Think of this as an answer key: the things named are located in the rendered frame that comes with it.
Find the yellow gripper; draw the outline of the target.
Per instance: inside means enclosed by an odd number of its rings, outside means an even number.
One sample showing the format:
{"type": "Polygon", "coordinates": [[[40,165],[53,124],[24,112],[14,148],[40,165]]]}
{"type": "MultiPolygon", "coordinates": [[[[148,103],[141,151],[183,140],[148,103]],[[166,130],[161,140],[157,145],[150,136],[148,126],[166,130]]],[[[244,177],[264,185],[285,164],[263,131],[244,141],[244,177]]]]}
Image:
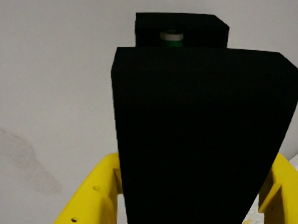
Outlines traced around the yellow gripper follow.
{"type": "MultiPolygon", "coordinates": [[[[118,153],[105,156],[86,177],[53,224],[117,224],[123,195],[118,153]]],[[[278,152],[259,191],[264,224],[298,224],[298,171],[278,152]]]]}

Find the black open box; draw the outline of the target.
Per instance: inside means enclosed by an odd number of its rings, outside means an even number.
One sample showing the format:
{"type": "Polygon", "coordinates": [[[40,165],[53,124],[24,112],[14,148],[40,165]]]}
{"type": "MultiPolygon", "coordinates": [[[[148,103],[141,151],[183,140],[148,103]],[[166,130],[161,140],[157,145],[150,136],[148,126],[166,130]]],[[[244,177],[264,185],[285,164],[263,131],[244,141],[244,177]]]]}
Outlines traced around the black open box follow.
{"type": "Polygon", "coordinates": [[[136,12],[135,47],[159,46],[161,29],[180,29],[183,47],[227,48],[229,28],[214,14],[136,12]]]}

